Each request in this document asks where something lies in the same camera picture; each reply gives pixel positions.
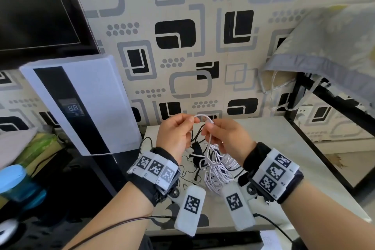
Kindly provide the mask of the white appliance with black stripe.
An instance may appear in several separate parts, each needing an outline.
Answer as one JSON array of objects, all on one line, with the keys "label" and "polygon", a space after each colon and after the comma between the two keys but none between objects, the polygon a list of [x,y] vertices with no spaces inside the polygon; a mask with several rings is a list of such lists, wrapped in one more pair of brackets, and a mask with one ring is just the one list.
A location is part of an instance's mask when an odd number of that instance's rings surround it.
[{"label": "white appliance with black stripe", "polygon": [[113,56],[39,60],[20,71],[82,156],[139,148],[142,137]]}]

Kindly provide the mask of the white paper sheet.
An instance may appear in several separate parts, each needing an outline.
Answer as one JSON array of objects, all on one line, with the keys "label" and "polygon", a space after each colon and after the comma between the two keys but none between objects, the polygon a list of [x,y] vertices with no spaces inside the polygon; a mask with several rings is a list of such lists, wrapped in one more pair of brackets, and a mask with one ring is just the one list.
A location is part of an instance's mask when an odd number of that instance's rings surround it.
[{"label": "white paper sheet", "polygon": [[263,246],[260,250],[291,250],[291,242],[278,230],[262,230]]}]

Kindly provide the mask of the black flat screen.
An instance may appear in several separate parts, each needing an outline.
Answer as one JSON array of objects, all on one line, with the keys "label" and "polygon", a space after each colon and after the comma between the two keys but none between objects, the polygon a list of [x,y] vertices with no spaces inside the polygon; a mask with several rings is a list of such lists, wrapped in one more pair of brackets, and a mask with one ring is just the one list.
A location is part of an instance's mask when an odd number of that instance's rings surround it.
[{"label": "black flat screen", "polygon": [[99,54],[79,0],[0,0],[0,69]]}]

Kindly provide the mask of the person's left forearm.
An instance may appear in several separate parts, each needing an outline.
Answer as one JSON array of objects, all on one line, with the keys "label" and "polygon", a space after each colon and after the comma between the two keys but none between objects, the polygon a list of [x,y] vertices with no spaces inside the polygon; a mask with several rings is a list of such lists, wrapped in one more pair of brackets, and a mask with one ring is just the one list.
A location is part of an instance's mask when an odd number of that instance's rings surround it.
[{"label": "person's left forearm", "polygon": [[[154,206],[131,182],[68,242],[68,250],[93,234],[121,221],[150,216]],[[119,225],[83,243],[75,250],[138,250],[148,226],[148,220]]]}]

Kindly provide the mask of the person's right hand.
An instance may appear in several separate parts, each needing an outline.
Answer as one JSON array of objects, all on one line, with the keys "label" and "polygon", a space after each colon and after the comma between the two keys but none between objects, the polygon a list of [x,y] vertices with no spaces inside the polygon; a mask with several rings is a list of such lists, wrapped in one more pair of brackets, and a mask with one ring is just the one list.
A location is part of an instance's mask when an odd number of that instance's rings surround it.
[{"label": "person's right hand", "polygon": [[211,144],[217,144],[221,153],[229,154],[243,167],[246,158],[255,149],[257,143],[237,121],[231,118],[223,119],[226,120],[225,135],[205,135],[205,125],[201,134]]}]

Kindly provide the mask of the black wrist band with markers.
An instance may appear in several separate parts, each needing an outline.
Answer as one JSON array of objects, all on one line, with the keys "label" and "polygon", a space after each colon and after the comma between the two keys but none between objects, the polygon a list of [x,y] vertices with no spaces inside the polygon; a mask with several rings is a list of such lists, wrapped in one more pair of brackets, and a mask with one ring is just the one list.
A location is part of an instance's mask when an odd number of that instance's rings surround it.
[{"label": "black wrist band with markers", "polygon": [[137,187],[153,206],[163,202],[181,175],[178,162],[160,147],[144,152],[128,170],[128,182]]},{"label": "black wrist band with markers", "polygon": [[258,142],[243,163],[247,178],[261,195],[283,204],[304,179],[298,164]]}]

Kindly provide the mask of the green packet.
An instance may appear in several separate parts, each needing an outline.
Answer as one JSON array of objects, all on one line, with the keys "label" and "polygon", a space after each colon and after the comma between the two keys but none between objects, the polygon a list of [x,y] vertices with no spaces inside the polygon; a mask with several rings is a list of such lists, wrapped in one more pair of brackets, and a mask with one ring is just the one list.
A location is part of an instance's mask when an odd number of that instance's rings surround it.
[{"label": "green packet", "polygon": [[62,145],[59,143],[56,135],[38,133],[30,141],[30,143],[22,150],[20,155],[14,160],[13,164],[19,164],[27,168],[38,159],[44,159],[60,151]]}]

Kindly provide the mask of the person's right forearm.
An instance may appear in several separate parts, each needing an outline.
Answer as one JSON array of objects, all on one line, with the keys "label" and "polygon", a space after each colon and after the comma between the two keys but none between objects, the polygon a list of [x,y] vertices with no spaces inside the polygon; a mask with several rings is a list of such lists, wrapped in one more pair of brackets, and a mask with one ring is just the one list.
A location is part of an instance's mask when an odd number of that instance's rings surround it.
[{"label": "person's right forearm", "polygon": [[375,225],[305,179],[281,207],[308,250],[375,250]]}]

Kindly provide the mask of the white round object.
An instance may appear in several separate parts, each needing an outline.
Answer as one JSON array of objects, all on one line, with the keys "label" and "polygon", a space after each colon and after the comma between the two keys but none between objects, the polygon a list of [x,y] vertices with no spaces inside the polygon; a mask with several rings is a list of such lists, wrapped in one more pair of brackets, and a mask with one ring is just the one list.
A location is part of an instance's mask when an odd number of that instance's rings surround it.
[{"label": "white round object", "polygon": [[8,219],[0,223],[0,244],[6,243],[12,238],[18,228],[18,221],[16,219]]}]

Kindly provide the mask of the grey patterned pillow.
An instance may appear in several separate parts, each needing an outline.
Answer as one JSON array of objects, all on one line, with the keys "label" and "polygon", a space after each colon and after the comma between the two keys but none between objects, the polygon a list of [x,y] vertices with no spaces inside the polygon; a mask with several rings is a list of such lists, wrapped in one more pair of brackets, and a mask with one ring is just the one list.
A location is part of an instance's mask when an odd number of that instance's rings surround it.
[{"label": "grey patterned pillow", "polygon": [[264,93],[293,80],[278,72],[310,73],[326,78],[375,118],[375,3],[338,4],[312,10],[260,68]]}]

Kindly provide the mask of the blue plastic bottle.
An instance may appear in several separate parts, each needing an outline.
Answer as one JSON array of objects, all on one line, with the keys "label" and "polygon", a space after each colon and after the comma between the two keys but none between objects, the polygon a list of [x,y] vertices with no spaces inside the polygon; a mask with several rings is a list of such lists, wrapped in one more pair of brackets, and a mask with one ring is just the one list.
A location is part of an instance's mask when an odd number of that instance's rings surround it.
[{"label": "blue plastic bottle", "polygon": [[45,200],[46,190],[21,165],[11,165],[0,170],[0,197],[30,210]]}]

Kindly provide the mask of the person's left hand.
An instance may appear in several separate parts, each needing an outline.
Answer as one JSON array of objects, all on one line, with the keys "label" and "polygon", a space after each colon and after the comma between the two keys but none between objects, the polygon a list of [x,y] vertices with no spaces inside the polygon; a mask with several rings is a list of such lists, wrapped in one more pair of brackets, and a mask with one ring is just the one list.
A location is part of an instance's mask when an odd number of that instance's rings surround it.
[{"label": "person's left hand", "polygon": [[[195,118],[195,123],[199,123],[198,118]],[[187,122],[180,126],[172,126],[172,116],[169,117],[159,127],[156,147],[163,148],[180,165],[183,153],[190,147],[193,127],[194,124]]]}]

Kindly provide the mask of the white wall socket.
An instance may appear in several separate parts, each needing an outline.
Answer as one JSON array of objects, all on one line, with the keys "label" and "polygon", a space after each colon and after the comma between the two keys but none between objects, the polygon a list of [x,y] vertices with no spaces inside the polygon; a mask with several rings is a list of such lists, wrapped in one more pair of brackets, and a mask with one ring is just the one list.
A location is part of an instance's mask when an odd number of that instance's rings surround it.
[{"label": "white wall socket", "polygon": [[313,109],[312,104],[308,105],[301,105],[297,111],[297,114],[295,116],[294,122],[295,124],[300,127],[301,125],[304,125],[304,123],[307,121],[308,116],[310,115],[311,111]]}]

